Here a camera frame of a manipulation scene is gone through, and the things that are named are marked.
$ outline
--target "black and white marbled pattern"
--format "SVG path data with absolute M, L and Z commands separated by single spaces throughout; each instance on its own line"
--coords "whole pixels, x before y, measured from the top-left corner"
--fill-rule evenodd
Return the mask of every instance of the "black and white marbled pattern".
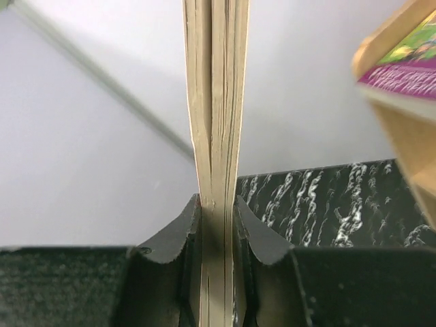
M 294 245 L 436 246 L 393 160 L 246 176 L 236 192 Z

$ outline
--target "gray wall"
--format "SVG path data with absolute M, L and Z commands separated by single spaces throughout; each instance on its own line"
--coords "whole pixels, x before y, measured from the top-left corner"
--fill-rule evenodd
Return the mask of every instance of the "gray wall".
M 190 144 L 181 0 L 17 1 L 34 5 Z M 404 2 L 251 2 L 240 175 L 393 157 L 350 63 Z
M 0 245 L 136 244 L 197 191 L 191 160 L 0 12 Z

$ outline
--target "magenta book cover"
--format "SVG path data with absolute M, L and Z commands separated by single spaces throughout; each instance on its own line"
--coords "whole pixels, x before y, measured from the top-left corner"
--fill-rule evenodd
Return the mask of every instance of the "magenta book cover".
M 436 100 L 436 11 L 393 48 L 359 83 Z

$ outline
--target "book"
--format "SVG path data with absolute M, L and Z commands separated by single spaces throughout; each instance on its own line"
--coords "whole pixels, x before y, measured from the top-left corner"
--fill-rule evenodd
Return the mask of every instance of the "book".
M 436 121 L 436 10 L 359 80 L 363 94 Z
M 199 326 L 233 326 L 233 204 L 249 0 L 183 0 L 187 99 L 202 203 Z

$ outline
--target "book cover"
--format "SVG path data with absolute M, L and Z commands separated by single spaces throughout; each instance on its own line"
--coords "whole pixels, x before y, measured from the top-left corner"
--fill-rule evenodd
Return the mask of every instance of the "book cover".
M 358 82 L 388 93 L 435 100 L 436 10 Z

